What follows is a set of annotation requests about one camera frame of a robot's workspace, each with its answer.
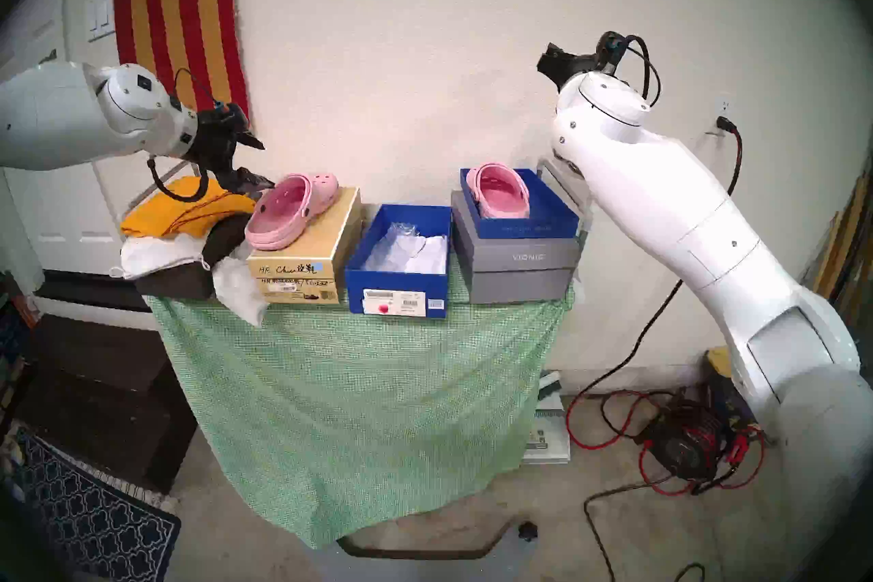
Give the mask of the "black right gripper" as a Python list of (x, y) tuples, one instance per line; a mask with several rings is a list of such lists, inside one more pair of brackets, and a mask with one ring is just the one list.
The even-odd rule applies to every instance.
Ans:
[(537, 71), (552, 77), (558, 91), (573, 76), (589, 71), (615, 75), (620, 61), (628, 49), (628, 37), (614, 31), (603, 33), (593, 54), (577, 55), (548, 43), (536, 64)]

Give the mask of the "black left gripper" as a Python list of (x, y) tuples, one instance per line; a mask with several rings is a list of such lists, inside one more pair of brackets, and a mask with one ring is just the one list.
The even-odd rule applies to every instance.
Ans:
[(263, 142), (249, 127), (249, 121), (238, 104), (225, 104), (197, 113), (196, 133), (181, 159), (194, 163), (202, 171), (212, 172), (217, 180), (234, 180), (234, 193), (259, 197), (275, 188), (266, 177), (249, 169), (233, 166), (237, 145), (265, 150)]

